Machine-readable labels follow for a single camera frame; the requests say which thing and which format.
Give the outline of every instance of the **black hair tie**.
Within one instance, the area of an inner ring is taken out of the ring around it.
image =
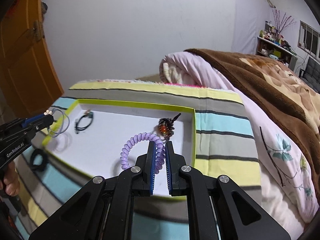
[[[36,159],[36,157],[38,155],[40,155],[42,157],[42,162],[39,165],[34,164],[35,159]],[[31,170],[33,170],[33,171],[44,171],[44,169],[46,168],[47,164],[48,164],[48,156],[47,156],[47,154],[41,149],[35,149],[33,151],[33,153],[31,154],[31,157],[30,157],[30,168],[31,168]]]
[[[82,118],[85,118],[85,117],[88,117],[90,120],[90,123],[87,125],[87,126],[84,126],[84,127],[79,127],[79,123],[81,121]],[[93,112],[90,111],[90,110],[87,110],[83,116],[80,117],[79,120],[77,120],[75,122],[75,131],[76,131],[76,134],[78,134],[80,131],[84,131],[85,129],[87,129],[93,122]]]

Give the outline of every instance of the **spiral hair tie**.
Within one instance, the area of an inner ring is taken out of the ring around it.
[[[141,141],[144,140],[148,140],[148,141],[153,141],[156,144],[156,168],[155,168],[155,174],[159,173],[159,170],[162,169],[162,165],[164,164],[164,145],[162,140],[160,139],[159,136],[157,136],[156,134],[152,134],[152,133],[139,133],[136,134],[135,136],[131,137],[129,141],[127,141],[127,143],[124,145],[124,147],[122,148],[122,152],[120,153],[121,157],[120,157],[120,164],[121,164],[121,168],[123,170],[130,168],[129,165],[129,152],[132,149],[132,147]]]

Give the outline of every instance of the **blue stripe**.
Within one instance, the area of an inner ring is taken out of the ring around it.
[[[189,225],[169,222],[133,214],[132,240],[186,240],[189,239]]]
[[[27,162],[30,162],[30,157],[33,151],[34,148],[29,147],[23,152]],[[79,185],[60,173],[50,163],[47,164],[47,168],[43,172],[36,171],[35,173],[50,192],[52,192],[54,196],[63,203],[81,189]]]
[[[253,136],[249,120],[212,113],[196,113],[196,130],[216,130]]]
[[[27,233],[26,229],[24,228],[24,226],[22,225],[20,219],[18,217],[15,218],[15,222],[14,224],[16,225],[18,231],[20,232],[20,234],[22,235],[24,240],[28,240],[29,239],[29,234]]]
[[[52,105],[63,108],[69,108],[76,99],[73,98],[58,98]]]

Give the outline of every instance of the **silver screw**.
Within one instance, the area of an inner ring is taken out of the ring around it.
[[[182,171],[184,171],[184,172],[189,172],[189,171],[191,171],[191,167],[188,166],[188,165],[182,166],[181,169],[182,169]]]
[[[141,169],[140,169],[139,166],[133,166],[133,167],[131,167],[130,170],[131,170],[132,172],[134,172],[134,173],[137,173],[137,172],[141,171]]]
[[[92,182],[93,182],[94,184],[100,184],[100,183],[102,182],[102,177],[100,177],[100,176],[94,177],[94,178],[92,179]]]
[[[229,177],[226,176],[226,175],[222,175],[220,176],[220,181],[223,182],[223,183],[227,183],[229,181]]]

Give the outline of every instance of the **wooden door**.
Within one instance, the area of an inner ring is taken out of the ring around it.
[[[42,22],[41,0],[16,0],[0,23],[0,88],[17,117],[44,112],[63,93]]]

